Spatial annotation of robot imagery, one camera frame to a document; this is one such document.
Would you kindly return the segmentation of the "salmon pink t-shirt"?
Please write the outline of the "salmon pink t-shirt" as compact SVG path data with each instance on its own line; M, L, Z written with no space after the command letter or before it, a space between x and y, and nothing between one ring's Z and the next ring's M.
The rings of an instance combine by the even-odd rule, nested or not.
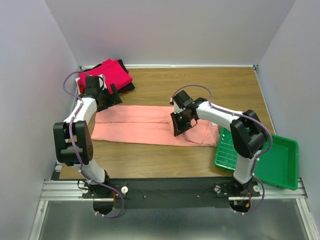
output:
M216 147L220 133L214 123L192 121L192 128L174 136L171 106L116 105L95 115L91 139L131 144Z

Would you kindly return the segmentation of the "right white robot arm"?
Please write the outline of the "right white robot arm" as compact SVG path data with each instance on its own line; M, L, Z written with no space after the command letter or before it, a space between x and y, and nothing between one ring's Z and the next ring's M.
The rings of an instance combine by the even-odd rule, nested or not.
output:
M184 90L170 98L173 112L173 134L179 136L192 128L192 121L205 120L227 129L231 133L237 152L236 168L230 180L230 191L241 196L247 192L254 178L254 168L264 145L272 145L272 134L258 118L256 112L230 110L199 97L191 98Z

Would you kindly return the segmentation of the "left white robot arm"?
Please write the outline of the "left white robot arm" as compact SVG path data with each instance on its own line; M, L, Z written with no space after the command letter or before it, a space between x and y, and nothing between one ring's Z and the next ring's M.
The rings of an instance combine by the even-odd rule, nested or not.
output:
M76 169L89 186L101 198L110 192L120 193L111 186L110 177L94 160L94 147L88 124L93 114L121 104L122 100L115 84L109 87L104 75L87 75L82 93L72 95L76 105L62 122L53 125L56 158L59 163Z

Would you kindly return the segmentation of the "folded red white t-shirt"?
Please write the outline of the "folded red white t-shirt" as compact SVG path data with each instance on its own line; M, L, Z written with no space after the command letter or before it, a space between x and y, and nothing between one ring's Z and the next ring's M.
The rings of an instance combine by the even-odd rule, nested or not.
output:
M83 81L81 80L80 77L77 77L75 79L75 82L77 84L77 89L78 89L78 94L81 95L83 94L84 90L85 90L85 84L83 83Z

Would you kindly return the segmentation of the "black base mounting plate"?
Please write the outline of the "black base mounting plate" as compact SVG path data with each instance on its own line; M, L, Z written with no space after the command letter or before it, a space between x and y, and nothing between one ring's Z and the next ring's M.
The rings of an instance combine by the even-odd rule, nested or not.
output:
M110 187L77 182L82 198L92 200L94 212L105 218L133 209L215 207L246 214L252 198L261 195L257 181L240 187L231 177L122 178L108 183Z

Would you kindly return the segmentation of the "green plastic tray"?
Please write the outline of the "green plastic tray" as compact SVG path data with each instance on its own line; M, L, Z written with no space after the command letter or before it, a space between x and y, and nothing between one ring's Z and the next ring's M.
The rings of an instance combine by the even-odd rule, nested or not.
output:
M273 135L272 140L271 149L260 157L254 174L269 185L295 191L298 189L299 178L299 145L294 140L277 135ZM234 171L237 157L231 132L223 127L220 131L214 164Z

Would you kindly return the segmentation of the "aluminium table frame rail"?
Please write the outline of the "aluminium table frame rail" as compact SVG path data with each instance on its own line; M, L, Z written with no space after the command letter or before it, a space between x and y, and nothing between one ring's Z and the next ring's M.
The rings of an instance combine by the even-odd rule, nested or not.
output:
M179 86L197 82L225 107L256 108L269 128L274 123L253 65L129 64L135 93L129 104L164 105ZM92 203L76 189L78 175L57 165L42 186L32 240L317 240L320 233L303 187L266 185L262 206L247 217L216 207L126 209L124 216L95 216Z

